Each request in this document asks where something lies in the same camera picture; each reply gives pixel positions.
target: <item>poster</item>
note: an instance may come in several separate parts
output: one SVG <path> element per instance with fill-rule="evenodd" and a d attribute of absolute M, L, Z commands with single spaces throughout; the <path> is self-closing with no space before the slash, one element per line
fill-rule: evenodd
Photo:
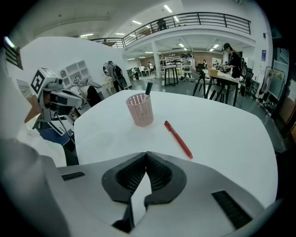
<path fill-rule="evenodd" d="M 266 50 L 262 50 L 261 61 L 265 62 L 266 60 Z"/>

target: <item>pink pen holder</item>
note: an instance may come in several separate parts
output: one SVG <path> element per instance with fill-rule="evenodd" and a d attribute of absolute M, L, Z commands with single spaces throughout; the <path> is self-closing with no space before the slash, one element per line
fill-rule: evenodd
<path fill-rule="evenodd" d="M 135 94 L 126 100 L 126 105 L 134 120 L 139 127 L 148 126 L 153 122 L 153 112 L 150 96 L 144 101 L 145 93 Z"/>

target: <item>person wearing backpack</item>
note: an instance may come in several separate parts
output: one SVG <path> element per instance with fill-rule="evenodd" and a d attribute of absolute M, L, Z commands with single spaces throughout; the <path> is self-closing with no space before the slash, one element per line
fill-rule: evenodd
<path fill-rule="evenodd" d="M 121 69 L 112 61 L 109 61 L 106 67 L 107 67 L 109 76 L 112 78 L 116 92 L 120 91 L 119 88 L 121 90 L 124 90 L 124 88 L 119 84 L 117 80 L 118 76 L 122 75 Z"/>
<path fill-rule="evenodd" d="M 225 69 L 231 69 L 232 68 L 232 74 L 231 76 L 233 78 L 240 78 L 241 76 L 241 70 L 242 70 L 242 64 L 241 64 L 241 57 L 240 55 L 233 50 L 233 48 L 230 46 L 229 43 L 224 44 L 224 50 L 231 54 L 231 61 L 229 64 L 225 67 Z"/>

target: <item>white table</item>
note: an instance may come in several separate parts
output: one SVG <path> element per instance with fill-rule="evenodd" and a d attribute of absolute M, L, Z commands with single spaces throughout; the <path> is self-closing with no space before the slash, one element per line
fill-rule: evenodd
<path fill-rule="evenodd" d="M 125 104 L 144 91 L 123 90 L 98 103 L 74 123 L 80 164 L 155 151 L 219 171 L 267 207 L 275 201 L 278 171 L 262 122 L 241 109 L 198 97 L 151 92 L 154 121 L 134 125 Z M 190 160 L 164 126 L 168 120 L 193 154 Z"/>

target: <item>gray floor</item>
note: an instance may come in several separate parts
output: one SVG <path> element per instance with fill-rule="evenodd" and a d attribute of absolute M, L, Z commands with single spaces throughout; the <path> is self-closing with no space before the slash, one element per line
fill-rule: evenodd
<path fill-rule="evenodd" d="M 179 82 L 175 87 L 174 86 L 164 86 L 164 79 L 141 79 L 138 81 L 131 81 L 133 90 L 145 90 L 148 82 L 153 83 L 152 90 L 153 91 L 161 91 L 161 92 L 170 92 L 177 94 L 186 94 L 192 96 L 193 89 L 195 87 L 194 82 Z M 196 97 L 203 97 L 203 89 L 200 92 L 198 90 L 195 94 Z M 233 104 L 233 97 L 229 98 L 228 104 Z M 254 115 L 256 115 L 264 124 L 269 137 L 271 139 L 272 145 L 275 149 L 279 151 L 284 151 L 285 146 L 281 135 L 278 132 L 278 129 L 271 119 L 271 117 L 265 113 L 264 109 L 259 106 L 258 102 L 254 101 L 251 97 L 245 96 L 242 97 L 238 94 L 236 107 L 248 111 Z"/>

